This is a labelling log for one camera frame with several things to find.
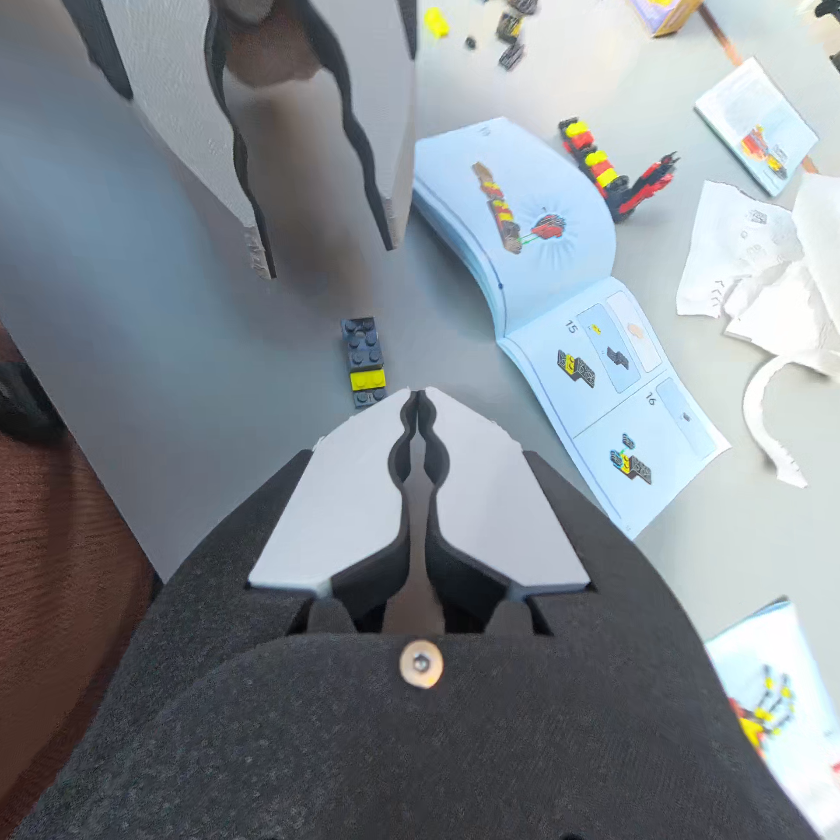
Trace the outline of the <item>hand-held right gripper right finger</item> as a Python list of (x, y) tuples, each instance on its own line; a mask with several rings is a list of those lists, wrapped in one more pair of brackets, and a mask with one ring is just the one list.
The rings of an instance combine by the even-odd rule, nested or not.
[(418, 431), (433, 484), (427, 576), (442, 603), (487, 621), (500, 602), (589, 586), (522, 446), (506, 430), (429, 386), (418, 393)]

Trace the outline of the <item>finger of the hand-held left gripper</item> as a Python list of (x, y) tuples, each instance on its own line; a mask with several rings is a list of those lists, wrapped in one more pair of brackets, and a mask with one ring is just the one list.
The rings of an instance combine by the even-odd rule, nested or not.
[(250, 264), (277, 273), (249, 185), (246, 141), (224, 91), (229, 33), (221, 3), (64, 1), (89, 60), (171, 152), (236, 216)]
[(362, 169), (383, 245), (401, 245), (413, 193), (416, 1), (302, 1), (297, 13), (339, 90), (343, 132)]

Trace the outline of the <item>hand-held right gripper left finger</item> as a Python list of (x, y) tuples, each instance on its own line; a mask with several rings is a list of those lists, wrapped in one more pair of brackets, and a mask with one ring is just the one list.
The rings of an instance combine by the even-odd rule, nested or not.
[(250, 588), (335, 598), (354, 620), (378, 610), (410, 571), (417, 393), (402, 389), (318, 441), (261, 555)]

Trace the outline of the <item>small black brick piece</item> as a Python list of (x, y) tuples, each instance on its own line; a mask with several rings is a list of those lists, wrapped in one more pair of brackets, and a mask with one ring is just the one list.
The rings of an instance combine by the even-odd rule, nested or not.
[(372, 317), (343, 318), (340, 327), (353, 407), (360, 411), (387, 396), (382, 343)]

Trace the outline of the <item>red yellow black brick model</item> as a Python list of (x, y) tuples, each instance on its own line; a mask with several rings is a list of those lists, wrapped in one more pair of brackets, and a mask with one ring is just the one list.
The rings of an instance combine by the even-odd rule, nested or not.
[(578, 118), (559, 122), (561, 141), (575, 165), (600, 193), (615, 224), (632, 216), (643, 202), (672, 183), (679, 157), (666, 154), (635, 181), (620, 174), (609, 156), (595, 143), (588, 124)]

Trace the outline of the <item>open blue instruction booklet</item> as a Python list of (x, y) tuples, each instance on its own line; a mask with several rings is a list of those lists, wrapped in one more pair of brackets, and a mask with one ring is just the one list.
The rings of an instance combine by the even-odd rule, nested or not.
[(607, 517), (635, 539), (729, 449), (613, 277), (616, 229), (570, 160), (504, 118), (419, 140), (413, 204), (482, 290)]

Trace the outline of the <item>purple and yellow toy box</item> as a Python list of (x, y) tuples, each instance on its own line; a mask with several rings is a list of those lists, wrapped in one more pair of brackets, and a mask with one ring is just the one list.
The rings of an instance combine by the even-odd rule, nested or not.
[(629, 1), (650, 38), (678, 32), (703, 1)]

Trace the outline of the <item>scorpion cover instruction booklet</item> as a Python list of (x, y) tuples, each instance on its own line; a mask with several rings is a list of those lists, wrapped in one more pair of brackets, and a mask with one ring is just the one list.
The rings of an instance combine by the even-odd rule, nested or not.
[(839, 723), (792, 601), (705, 643), (743, 733), (820, 837), (839, 826)]

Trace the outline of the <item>torn printed white paper bag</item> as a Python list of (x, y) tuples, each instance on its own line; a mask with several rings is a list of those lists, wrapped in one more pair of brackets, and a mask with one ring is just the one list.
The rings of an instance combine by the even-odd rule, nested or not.
[(717, 319), (740, 281), (761, 278), (801, 257), (790, 210), (753, 199), (734, 185), (704, 181), (676, 312)]

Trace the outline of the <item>crumpled white paper bag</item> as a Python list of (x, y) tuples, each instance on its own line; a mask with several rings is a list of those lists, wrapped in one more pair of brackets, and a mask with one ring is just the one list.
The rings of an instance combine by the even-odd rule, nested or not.
[(754, 442), (773, 464), (776, 478), (804, 489), (800, 467), (765, 429), (763, 396), (772, 378), (788, 364), (825, 378), (839, 378), (839, 179), (807, 173), (792, 210), (802, 256), (777, 278), (767, 269), (741, 280), (724, 304), (726, 332), (771, 354), (748, 383), (742, 414)]

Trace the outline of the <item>small closed instruction booklet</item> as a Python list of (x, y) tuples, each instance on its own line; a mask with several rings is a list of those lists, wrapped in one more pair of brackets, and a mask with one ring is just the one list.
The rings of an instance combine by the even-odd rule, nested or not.
[(770, 197), (783, 192), (818, 141), (753, 57), (702, 94), (694, 110)]

